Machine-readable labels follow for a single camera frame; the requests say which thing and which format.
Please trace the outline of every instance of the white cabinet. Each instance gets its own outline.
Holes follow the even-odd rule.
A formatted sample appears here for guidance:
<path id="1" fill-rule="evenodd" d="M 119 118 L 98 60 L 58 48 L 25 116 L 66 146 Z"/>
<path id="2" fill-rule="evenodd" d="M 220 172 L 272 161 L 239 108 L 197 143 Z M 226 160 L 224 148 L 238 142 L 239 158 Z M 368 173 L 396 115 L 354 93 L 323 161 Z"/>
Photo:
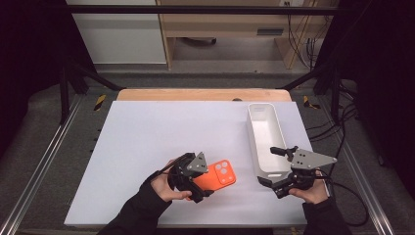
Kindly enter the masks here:
<path id="1" fill-rule="evenodd" d="M 67 0 L 69 5 L 156 5 L 154 0 Z M 166 64 L 156 14 L 73 14 L 94 64 Z"/>

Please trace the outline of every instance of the white plastic container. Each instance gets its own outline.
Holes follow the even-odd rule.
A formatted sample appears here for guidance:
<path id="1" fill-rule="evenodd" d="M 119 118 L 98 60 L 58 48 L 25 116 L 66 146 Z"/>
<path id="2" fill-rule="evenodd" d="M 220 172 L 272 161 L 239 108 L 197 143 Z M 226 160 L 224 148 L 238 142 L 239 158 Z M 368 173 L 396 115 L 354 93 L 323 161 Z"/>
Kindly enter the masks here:
<path id="1" fill-rule="evenodd" d="M 271 147 L 286 149 L 275 108 L 272 104 L 250 104 L 248 107 L 248 133 L 254 171 L 260 178 L 272 183 L 285 178 L 291 171 L 291 163 L 287 157 L 271 154 Z"/>

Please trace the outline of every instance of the white tabletop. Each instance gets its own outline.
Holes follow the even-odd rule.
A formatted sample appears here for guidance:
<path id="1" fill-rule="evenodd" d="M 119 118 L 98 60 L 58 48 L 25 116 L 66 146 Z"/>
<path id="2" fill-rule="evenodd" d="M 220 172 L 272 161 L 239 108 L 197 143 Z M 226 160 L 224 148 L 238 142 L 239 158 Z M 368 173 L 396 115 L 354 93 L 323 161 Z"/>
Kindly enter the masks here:
<path id="1" fill-rule="evenodd" d="M 204 152 L 228 159 L 235 184 L 198 204 L 174 201 L 159 227 L 276 227 L 305 224 L 302 200 L 278 199 L 254 174 L 248 104 L 220 101 L 114 101 L 70 206 L 65 225 L 102 227 L 141 183 L 169 160 Z M 272 102 L 287 147 L 310 150 L 297 104 Z"/>

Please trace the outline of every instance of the black sleeve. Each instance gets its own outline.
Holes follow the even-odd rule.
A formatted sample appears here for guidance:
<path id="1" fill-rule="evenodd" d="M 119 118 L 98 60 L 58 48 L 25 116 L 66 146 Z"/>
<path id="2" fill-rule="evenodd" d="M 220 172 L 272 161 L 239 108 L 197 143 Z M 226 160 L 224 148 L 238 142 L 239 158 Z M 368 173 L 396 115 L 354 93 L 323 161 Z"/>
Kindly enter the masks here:
<path id="1" fill-rule="evenodd" d="M 305 235 L 351 234 L 333 198 L 329 198 L 316 205 L 304 203 L 302 204 L 302 208 L 304 209 L 305 219 L 307 220 L 307 225 L 304 230 Z"/>
<path id="2" fill-rule="evenodd" d="M 150 235 L 156 231 L 160 215 L 171 205 L 154 191 L 150 183 L 140 187 L 120 213 L 98 235 Z"/>

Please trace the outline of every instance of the phone case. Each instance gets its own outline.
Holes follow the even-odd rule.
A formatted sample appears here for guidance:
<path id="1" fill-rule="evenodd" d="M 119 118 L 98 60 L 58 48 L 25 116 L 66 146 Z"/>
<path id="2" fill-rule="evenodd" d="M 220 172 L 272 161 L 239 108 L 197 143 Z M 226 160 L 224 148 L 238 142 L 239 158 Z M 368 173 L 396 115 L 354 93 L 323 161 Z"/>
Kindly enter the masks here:
<path id="1" fill-rule="evenodd" d="M 235 172 L 227 160 L 210 164 L 207 169 L 207 173 L 194 178 L 194 182 L 203 190 L 216 191 L 236 182 Z"/>

